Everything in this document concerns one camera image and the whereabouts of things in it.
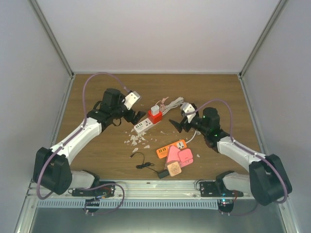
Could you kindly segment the red cube socket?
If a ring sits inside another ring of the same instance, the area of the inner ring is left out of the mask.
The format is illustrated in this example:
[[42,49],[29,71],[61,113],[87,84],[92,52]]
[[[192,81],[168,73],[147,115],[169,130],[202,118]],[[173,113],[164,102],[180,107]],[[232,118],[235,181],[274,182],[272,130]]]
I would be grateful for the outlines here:
[[153,123],[153,124],[157,124],[158,122],[160,122],[162,120],[162,112],[159,111],[158,114],[156,115],[152,115],[151,110],[148,111],[148,119]]

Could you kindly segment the white usb charger plug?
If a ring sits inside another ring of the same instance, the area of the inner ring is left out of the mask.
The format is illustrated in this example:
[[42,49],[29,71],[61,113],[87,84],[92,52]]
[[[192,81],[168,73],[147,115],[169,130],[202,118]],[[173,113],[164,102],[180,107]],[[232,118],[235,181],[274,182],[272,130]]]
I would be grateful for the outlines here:
[[151,115],[156,116],[160,112],[160,107],[158,105],[154,105],[151,107]]

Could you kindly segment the black power adapter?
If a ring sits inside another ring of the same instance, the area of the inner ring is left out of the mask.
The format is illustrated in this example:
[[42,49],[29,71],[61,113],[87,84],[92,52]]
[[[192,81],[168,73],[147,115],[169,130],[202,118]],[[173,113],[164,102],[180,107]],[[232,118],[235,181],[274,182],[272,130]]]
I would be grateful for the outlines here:
[[165,169],[165,170],[159,171],[159,172],[157,173],[157,175],[158,175],[158,177],[159,177],[160,179],[163,179],[163,178],[169,176],[170,174],[169,174],[168,170]]

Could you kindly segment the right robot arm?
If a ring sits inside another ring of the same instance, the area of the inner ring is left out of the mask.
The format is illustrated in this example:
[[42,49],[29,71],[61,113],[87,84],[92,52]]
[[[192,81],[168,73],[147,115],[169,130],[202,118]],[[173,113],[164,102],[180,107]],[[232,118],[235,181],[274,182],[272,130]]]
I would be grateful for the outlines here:
[[194,129],[201,133],[206,145],[217,153],[227,156],[240,166],[248,175],[226,171],[216,177],[215,191],[225,197],[232,191],[250,194],[258,204],[267,206],[272,202],[284,203],[293,188],[281,159],[266,155],[239,143],[231,133],[225,132],[220,125],[216,108],[200,107],[185,102],[181,106],[181,122],[170,120],[178,132]]

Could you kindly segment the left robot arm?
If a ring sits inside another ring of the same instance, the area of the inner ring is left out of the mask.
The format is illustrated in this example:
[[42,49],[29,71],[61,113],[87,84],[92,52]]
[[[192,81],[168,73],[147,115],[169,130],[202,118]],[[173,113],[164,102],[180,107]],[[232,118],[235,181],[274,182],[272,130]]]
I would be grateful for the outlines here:
[[68,189],[82,189],[89,196],[97,195],[100,184],[95,181],[95,174],[72,171],[70,164],[92,139],[114,125],[115,120],[124,119],[133,125],[137,124],[146,114],[132,108],[140,99],[141,96],[136,91],[124,95],[117,89],[109,88],[73,132],[49,149],[40,148],[36,153],[33,173],[37,196],[41,196],[40,187],[58,195]]

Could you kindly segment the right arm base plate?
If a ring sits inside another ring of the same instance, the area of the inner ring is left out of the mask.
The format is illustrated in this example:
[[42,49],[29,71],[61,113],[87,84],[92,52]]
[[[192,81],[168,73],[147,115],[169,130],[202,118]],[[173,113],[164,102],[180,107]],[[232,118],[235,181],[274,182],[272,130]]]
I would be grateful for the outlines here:
[[217,181],[198,180],[194,187],[200,192],[201,197],[235,198],[244,196],[243,192],[228,190],[224,184]]

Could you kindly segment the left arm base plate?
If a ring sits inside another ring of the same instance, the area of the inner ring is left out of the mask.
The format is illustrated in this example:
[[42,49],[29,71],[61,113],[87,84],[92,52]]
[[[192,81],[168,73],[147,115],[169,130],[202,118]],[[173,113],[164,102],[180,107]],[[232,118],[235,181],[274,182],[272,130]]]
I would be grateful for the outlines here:
[[99,181],[89,189],[69,189],[68,193],[73,197],[113,197],[115,193],[115,182],[113,181]]

